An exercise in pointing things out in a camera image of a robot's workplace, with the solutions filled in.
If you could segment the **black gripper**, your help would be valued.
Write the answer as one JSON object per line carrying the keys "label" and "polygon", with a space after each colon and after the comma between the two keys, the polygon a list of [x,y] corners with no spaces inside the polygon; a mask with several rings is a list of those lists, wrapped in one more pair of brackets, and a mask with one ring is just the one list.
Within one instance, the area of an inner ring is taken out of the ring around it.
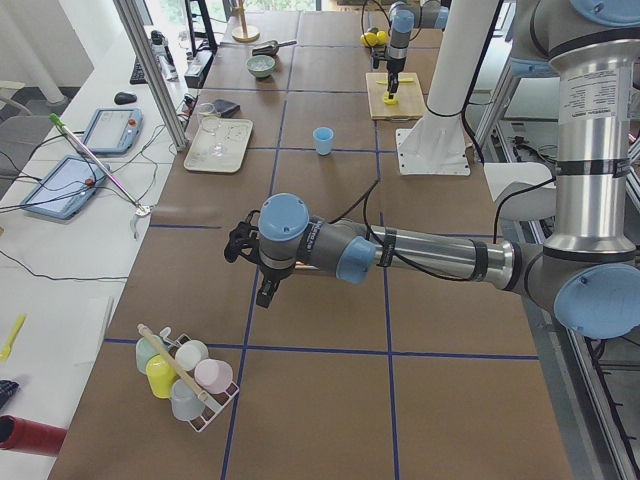
{"label": "black gripper", "polygon": [[385,56],[386,68],[387,68],[387,86],[386,93],[387,96],[391,96],[391,80],[392,80],[392,98],[395,98],[395,95],[398,90],[398,79],[399,73],[404,70],[404,58],[395,58],[389,55]]}
{"label": "black gripper", "polygon": [[262,284],[256,293],[255,302],[260,307],[269,307],[277,292],[280,281],[290,276],[295,263],[289,262],[284,268],[274,268],[267,265],[260,257],[258,227],[252,224],[255,214],[259,210],[251,210],[244,220],[229,233],[229,240],[224,249],[225,260],[233,263],[239,256],[259,267],[263,274]]}

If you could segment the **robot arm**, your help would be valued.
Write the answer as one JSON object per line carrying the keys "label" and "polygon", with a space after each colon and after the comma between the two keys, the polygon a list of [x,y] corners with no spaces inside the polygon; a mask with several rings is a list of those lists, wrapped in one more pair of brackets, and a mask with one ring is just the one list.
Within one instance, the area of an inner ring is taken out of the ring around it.
{"label": "robot arm", "polygon": [[435,278],[488,282],[533,301],[591,339],[627,334],[639,323],[636,246],[624,233],[629,105],[639,57],[635,1],[520,1],[512,57],[521,76],[560,83],[554,172],[514,182],[498,196],[509,220],[553,217],[540,245],[486,243],[312,215],[290,193],[268,198],[231,231],[225,259],[257,265],[258,305],[271,303],[298,264],[362,282],[373,266],[413,268]]}
{"label": "robot arm", "polygon": [[426,1],[423,5],[410,5],[397,1],[391,5],[390,38],[386,46],[387,95],[394,100],[399,87],[399,74],[404,70],[408,48],[414,30],[443,29],[449,9],[439,1]]}

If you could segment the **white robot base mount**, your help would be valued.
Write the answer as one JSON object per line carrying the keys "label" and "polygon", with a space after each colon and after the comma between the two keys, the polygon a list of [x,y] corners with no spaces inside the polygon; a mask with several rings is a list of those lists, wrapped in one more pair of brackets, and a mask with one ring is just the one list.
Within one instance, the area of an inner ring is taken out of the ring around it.
{"label": "white robot base mount", "polygon": [[396,131],[402,175],[467,176],[462,113],[473,90],[482,52],[495,28],[502,3],[454,1],[444,29],[427,95],[426,111],[414,127]]}

